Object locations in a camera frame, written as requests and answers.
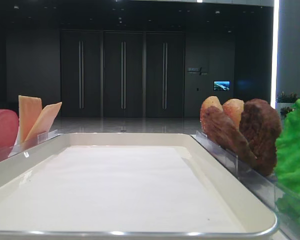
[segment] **dark door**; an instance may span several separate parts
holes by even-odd
[[[104,116],[142,117],[141,33],[104,36]]]
[[[184,35],[149,33],[146,46],[146,116],[182,117]]]
[[[63,117],[100,117],[100,33],[61,34]]]

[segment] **white paper liner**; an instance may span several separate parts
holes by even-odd
[[[245,232],[179,151],[69,147],[0,188],[0,230]]]

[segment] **tray rim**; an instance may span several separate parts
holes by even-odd
[[[185,134],[185,133],[132,133],[132,132],[73,132],[73,133],[61,133],[57,136],[54,136],[46,141],[39,143],[38,145],[32,146],[24,151],[21,151],[7,159],[15,157],[17,155],[21,155],[24,152],[30,151],[40,145],[47,144],[50,141],[56,140],[58,138],[62,138],[65,136],[72,136],[72,135],[179,135],[179,136],[187,136],[190,137],[196,144],[198,144],[201,148],[211,155],[223,168],[225,168],[216,157],[214,157],[210,152],[200,144],[200,142],[192,135]],[[259,239],[264,237],[272,236],[280,229],[280,221],[276,212],[274,212],[271,208],[269,208],[266,204],[262,202],[262,204],[268,208],[271,213],[274,215],[274,224],[267,230],[260,231],[260,232],[250,232],[250,233],[209,233],[209,232],[132,232],[132,231],[9,231],[9,230],[0,230],[0,237],[17,237],[17,238],[36,238],[38,237],[40,240],[43,238],[76,238],[76,239],[87,239],[87,238],[113,238],[113,237],[121,237],[121,238],[134,238],[134,237],[141,237],[141,238],[189,238],[189,237],[196,237],[196,238],[205,238],[205,239]]]

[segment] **potted plant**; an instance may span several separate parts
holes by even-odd
[[[285,94],[281,92],[276,97],[275,109],[278,114],[283,117],[285,114],[285,110],[288,108],[291,109],[292,105],[298,100],[298,96],[296,93]]]

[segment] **light strip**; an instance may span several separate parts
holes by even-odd
[[[280,8],[280,0],[274,0],[273,39],[272,39],[272,75],[271,75],[271,100],[270,100],[270,105],[274,109],[276,108],[276,96],[277,96],[279,8]]]

